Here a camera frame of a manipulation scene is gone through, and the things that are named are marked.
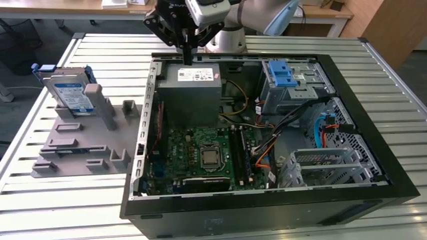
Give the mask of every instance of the blue plastic clip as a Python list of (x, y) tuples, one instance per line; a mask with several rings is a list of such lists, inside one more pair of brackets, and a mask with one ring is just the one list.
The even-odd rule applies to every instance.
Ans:
[(296, 87), (297, 82), (292, 77), (292, 69), (289, 69), (284, 60), (268, 61), (269, 71), (272, 75), (273, 85), (276, 87)]
[(39, 68), (39, 64), (33, 63), (31, 65), (31, 69), (32, 69), (32, 74), (35, 75), (35, 77), (37, 78), (39, 82), (43, 85), (41, 77), (39, 73), (53, 73), (56, 69), (56, 65), (41, 65), (41, 67)]
[(87, 78), (88, 78), (88, 82), (91, 84), (96, 84), (97, 82), (96, 82), (96, 78), (95, 78), (95, 75), (93, 75), (93, 71), (92, 71), (92, 68), (88, 65), (85, 65), (85, 67), (84, 67), (84, 72), (85, 72), (85, 75), (87, 75)]

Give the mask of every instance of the sticker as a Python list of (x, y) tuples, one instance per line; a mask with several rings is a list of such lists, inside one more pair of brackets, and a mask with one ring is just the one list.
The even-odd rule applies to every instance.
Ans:
[(304, 79), (304, 75), (303, 74), (293, 75), (293, 79)]
[(268, 173), (268, 178), (273, 183), (276, 183), (276, 175), (272, 172)]
[(80, 83), (56, 83), (53, 86), (59, 98), (73, 112), (87, 113), (93, 111), (93, 105), (84, 95), (84, 87)]
[(261, 115), (261, 107), (260, 106), (255, 106), (255, 112), (257, 115)]
[(59, 154), (72, 154), (73, 151), (71, 151), (71, 150), (61, 150), (61, 151), (56, 151), (56, 153), (59, 153)]
[(212, 68), (181, 68), (177, 70), (177, 81), (213, 81)]
[(129, 14), (145, 14), (147, 11), (128, 11)]

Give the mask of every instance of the green motherboard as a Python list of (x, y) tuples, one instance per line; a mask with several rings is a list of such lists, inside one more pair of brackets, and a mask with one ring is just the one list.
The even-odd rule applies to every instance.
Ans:
[[(228, 191), (264, 189), (263, 171), (251, 175), (251, 182), (236, 184), (228, 128), (169, 129), (164, 163), (151, 165), (151, 194), (179, 194), (179, 184), (189, 178), (229, 178)], [(252, 128), (243, 128), (247, 149), (255, 146)]]

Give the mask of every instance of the yellow wire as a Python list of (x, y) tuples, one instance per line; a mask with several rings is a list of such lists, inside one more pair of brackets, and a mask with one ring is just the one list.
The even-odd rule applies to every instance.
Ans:
[(219, 115), (221, 115), (221, 116), (236, 115), (236, 114), (241, 113), (241, 112), (247, 109), (247, 106), (248, 106), (248, 97), (247, 97), (245, 91), (243, 91), (241, 87), (240, 87), (233, 81), (227, 80), (227, 82), (231, 82), (231, 84), (232, 84), (232, 85), (240, 90), (240, 92), (243, 93), (243, 96), (244, 96), (244, 106), (243, 106), (243, 108), (241, 108), (239, 111), (220, 113)]

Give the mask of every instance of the desk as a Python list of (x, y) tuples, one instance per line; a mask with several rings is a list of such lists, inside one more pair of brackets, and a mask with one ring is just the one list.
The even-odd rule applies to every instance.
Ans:
[[(347, 21), (353, 17), (348, 8), (344, 6), (340, 11), (335, 11), (329, 8), (304, 5), (303, 9), (305, 13), (305, 23), (332, 25), (325, 37), (337, 38), (341, 34)], [(293, 17), (291, 24), (300, 24), (301, 21), (301, 17)]]
[[(101, 0), (1, 0), (0, 18), (9, 19), (77, 19), (77, 20), (143, 20), (153, 9), (156, 0), (147, 5), (128, 5), (128, 8), (101, 9)], [(335, 11), (317, 6), (303, 6), (307, 24), (329, 24), (328, 37), (339, 37), (345, 22), (353, 17), (344, 7)], [(291, 23), (299, 24), (301, 17)]]
[(101, 8), (103, 0), (1, 0), (0, 18), (143, 20), (156, 0), (147, 5), (129, 4), (127, 8)]
[[(427, 239), (426, 106), (370, 44), (355, 38), (247, 36), (249, 53), (328, 54), (411, 178), (420, 196), (345, 225), (224, 234), (203, 239)], [(143, 103), (151, 54), (173, 52), (153, 35), (87, 34), (72, 39), (59, 66), (93, 69), (112, 104)], [(0, 161), (0, 234), (9, 240), (145, 240), (119, 218), (125, 174), (32, 178), (32, 165), (57, 116), (43, 89)]]

